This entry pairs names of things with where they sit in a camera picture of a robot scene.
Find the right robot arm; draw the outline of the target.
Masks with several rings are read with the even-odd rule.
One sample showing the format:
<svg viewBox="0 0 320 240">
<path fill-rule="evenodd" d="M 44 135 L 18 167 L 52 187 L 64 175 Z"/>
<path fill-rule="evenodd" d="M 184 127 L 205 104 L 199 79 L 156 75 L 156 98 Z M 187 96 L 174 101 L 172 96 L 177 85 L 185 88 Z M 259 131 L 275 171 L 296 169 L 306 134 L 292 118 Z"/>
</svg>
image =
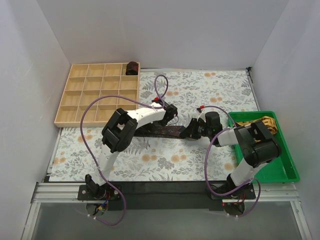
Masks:
<svg viewBox="0 0 320 240">
<path fill-rule="evenodd" d="M 204 177 L 207 191 L 217 197 L 239 198 L 254 180 L 255 175 L 282 154 L 279 142 L 262 121 L 223 129 L 220 116 L 215 111 L 207 112 L 203 117 L 192 118 L 189 125 L 181 130 L 179 136 L 194 140 L 207 137 L 210 140 L 210 147 L 233 145 L 240 147 L 243 159 L 227 176 L 226 182 L 216 188 L 213 188 L 208 180 L 207 163 L 210 151 L 206 152 Z"/>
</svg>

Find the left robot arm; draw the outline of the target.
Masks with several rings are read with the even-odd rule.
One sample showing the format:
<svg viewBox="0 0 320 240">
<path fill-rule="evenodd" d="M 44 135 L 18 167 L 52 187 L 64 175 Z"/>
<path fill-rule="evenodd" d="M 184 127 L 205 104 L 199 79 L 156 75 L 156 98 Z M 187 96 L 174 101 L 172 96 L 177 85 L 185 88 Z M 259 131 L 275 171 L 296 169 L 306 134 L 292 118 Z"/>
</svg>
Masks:
<svg viewBox="0 0 320 240">
<path fill-rule="evenodd" d="M 168 123 L 178 116 L 178 108 L 173 104 L 152 103 L 147 107 L 125 111 L 115 110 L 101 131 L 102 147 L 98 158 L 93 161 L 96 170 L 85 176 L 85 185 L 95 200 L 101 200 L 108 192 L 104 186 L 119 153 L 132 142 L 133 137 L 176 138 L 170 135 Z"/>
</svg>

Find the dark brown patterned tie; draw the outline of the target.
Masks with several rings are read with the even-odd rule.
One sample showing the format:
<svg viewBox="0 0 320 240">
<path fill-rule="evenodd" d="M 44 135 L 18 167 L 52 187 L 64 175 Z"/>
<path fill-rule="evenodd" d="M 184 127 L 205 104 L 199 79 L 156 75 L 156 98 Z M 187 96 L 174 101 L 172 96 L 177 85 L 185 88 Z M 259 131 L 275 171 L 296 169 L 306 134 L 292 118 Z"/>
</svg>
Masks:
<svg viewBox="0 0 320 240">
<path fill-rule="evenodd" d="M 183 139 L 180 133 L 185 129 L 182 125 L 172 126 L 142 126 L 138 128 L 134 136 L 145 138 Z"/>
</svg>

